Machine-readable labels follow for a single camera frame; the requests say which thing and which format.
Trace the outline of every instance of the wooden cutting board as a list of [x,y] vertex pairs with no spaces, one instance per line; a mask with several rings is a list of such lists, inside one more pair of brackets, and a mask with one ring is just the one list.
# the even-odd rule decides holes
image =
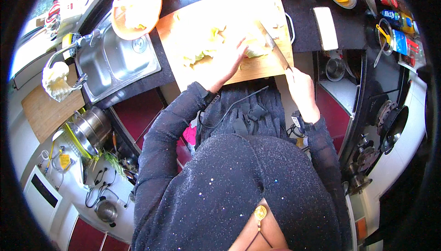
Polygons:
[[[68,85],[73,86],[76,81],[75,64],[71,64]],[[81,109],[84,105],[81,90],[76,90],[62,102],[57,102],[47,94],[41,84],[22,100],[25,116],[40,143],[51,136],[61,124],[74,114],[74,111]]]
[[[225,40],[228,40],[231,37],[237,37],[233,36],[232,32],[228,34],[229,28],[237,28],[238,24],[244,20],[263,21],[269,16],[274,17],[274,20],[277,20],[279,24],[278,28],[270,31],[270,34],[272,36],[278,35],[279,38],[275,39],[276,44],[288,63],[294,66],[288,25],[281,0],[202,0],[161,18],[156,28],[179,89],[184,91],[189,84],[196,81],[198,70],[214,68],[211,65],[212,58],[209,56],[197,61],[193,68],[183,64],[180,50],[188,45],[189,42],[186,40],[192,38],[192,34],[197,31],[196,28],[207,23],[214,24],[216,21],[221,21],[226,24],[222,35]],[[182,38],[183,26],[180,24],[183,22],[189,32],[184,38]],[[284,69],[272,53],[256,58],[245,58],[242,60],[240,68],[226,84],[284,74]]]

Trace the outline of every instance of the black countertop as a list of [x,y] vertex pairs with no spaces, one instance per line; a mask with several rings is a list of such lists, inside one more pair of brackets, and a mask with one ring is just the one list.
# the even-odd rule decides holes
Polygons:
[[[163,0],[161,17],[164,17],[184,6],[200,0]],[[321,50],[321,41],[312,8],[327,6],[331,9],[340,49],[363,49],[366,46],[364,34],[365,4],[358,0],[354,9],[345,9],[332,0],[282,0],[283,7],[293,19],[295,40],[292,51],[306,52]],[[109,95],[96,103],[102,109],[128,99],[132,96],[175,81],[165,56],[157,30],[150,33],[161,71],[134,82],[125,88]]]

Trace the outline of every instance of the necklace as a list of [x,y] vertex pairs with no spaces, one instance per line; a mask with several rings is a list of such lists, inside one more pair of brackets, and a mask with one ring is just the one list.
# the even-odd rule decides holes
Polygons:
[[248,248],[250,248],[251,244],[254,242],[254,240],[256,239],[256,237],[261,234],[263,239],[266,241],[266,243],[268,243],[269,247],[273,248],[273,246],[268,242],[268,240],[266,239],[266,237],[262,234],[261,228],[261,221],[262,219],[264,219],[266,216],[266,208],[263,205],[259,205],[257,206],[257,208],[254,210],[254,217],[257,219],[257,233],[256,236],[254,236],[253,240],[251,241],[251,243],[248,245],[248,247],[245,249],[245,251],[248,250]]

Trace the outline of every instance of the kitchen knife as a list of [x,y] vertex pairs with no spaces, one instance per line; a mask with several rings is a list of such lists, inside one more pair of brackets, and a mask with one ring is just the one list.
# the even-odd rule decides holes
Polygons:
[[265,37],[266,43],[273,49],[273,53],[276,56],[277,60],[279,61],[280,65],[283,67],[283,70],[286,70],[287,68],[291,68],[285,56],[283,55],[282,51],[280,51],[280,48],[277,46],[276,42],[274,42],[273,38],[267,32],[267,30],[262,25],[262,23],[260,21],[255,21],[254,24],[262,33],[262,35]]

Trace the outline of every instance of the hand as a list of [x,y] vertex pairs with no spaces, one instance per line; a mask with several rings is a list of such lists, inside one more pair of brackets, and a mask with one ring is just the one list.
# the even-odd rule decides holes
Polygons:
[[289,92],[300,114],[306,123],[316,123],[320,119],[320,111],[315,103],[314,83],[308,74],[295,67],[285,70]]
[[242,44],[243,40],[245,40],[245,37],[222,44],[213,57],[212,67],[199,74],[198,82],[202,87],[215,93],[221,89],[226,81],[233,77],[248,48],[246,44]]

